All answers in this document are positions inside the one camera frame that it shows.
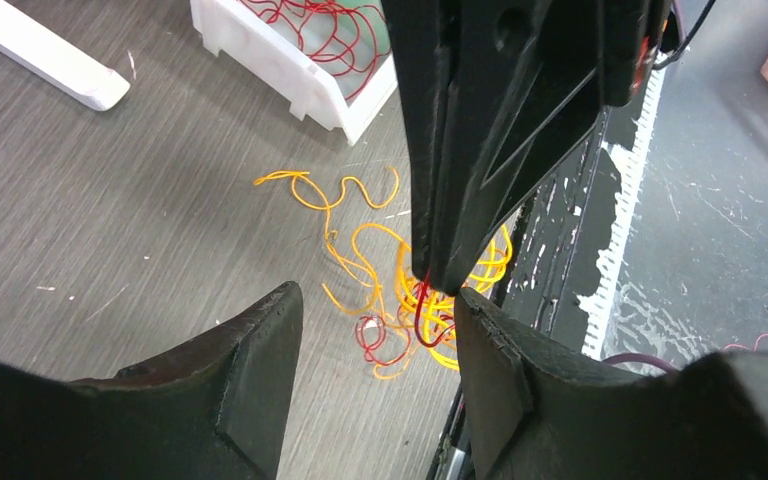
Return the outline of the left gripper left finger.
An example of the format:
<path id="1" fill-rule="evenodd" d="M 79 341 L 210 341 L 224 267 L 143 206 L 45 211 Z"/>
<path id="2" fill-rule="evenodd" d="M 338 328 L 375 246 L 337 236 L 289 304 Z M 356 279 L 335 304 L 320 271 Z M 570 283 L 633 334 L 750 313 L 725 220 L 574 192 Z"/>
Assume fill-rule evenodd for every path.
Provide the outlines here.
<path id="1" fill-rule="evenodd" d="M 303 332 L 285 282 L 107 379 L 0 363 L 0 479 L 272 479 Z"/>

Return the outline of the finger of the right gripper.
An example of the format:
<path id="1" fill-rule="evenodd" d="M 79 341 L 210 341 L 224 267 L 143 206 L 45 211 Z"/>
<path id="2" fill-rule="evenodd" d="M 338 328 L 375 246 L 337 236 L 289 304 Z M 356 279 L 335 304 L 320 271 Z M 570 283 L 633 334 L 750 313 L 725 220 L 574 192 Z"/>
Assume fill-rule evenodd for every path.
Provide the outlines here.
<path id="1" fill-rule="evenodd" d="M 382 3 L 397 74 L 411 177 L 411 263 L 429 271 L 434 183 L 446 113 L 451 49 L 439 1 Z"/>
<path id="2" fill-rule="evenodd" d="M 504 220 L 653 62 L 649 1 L 454 1 L 426 278 L 455 295 Z"/>

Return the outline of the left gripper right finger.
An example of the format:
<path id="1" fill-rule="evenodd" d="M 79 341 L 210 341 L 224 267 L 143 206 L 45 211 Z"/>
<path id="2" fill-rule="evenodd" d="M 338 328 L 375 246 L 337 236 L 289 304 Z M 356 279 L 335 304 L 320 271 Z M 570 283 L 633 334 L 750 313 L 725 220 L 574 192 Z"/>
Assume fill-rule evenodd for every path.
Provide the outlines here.
<path id="1" fill-rule="evenodd" d="M 768 479 L 768 353 L 641 376 L 568 349 L 471 289 L 457 353 L 480 479 Z"/>

